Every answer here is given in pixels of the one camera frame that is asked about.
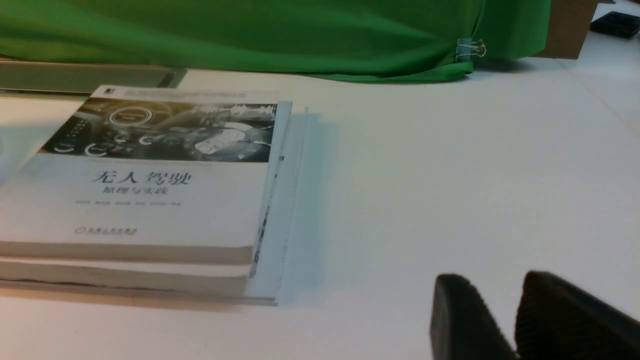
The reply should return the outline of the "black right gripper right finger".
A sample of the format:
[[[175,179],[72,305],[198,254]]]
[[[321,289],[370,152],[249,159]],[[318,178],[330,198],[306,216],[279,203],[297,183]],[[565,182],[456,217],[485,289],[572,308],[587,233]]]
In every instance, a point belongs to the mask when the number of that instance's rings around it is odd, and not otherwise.
[[[515,321],[521,360],[637,360],[640,324],[547,271],[526,274]]]

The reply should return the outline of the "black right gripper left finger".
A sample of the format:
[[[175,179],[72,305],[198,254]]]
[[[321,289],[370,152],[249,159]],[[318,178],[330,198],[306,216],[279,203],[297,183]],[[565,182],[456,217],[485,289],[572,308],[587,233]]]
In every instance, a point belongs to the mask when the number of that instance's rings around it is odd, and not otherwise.
[[[430,316],[434,360],[516,360],[478,290],[464,276],[435,278]]]

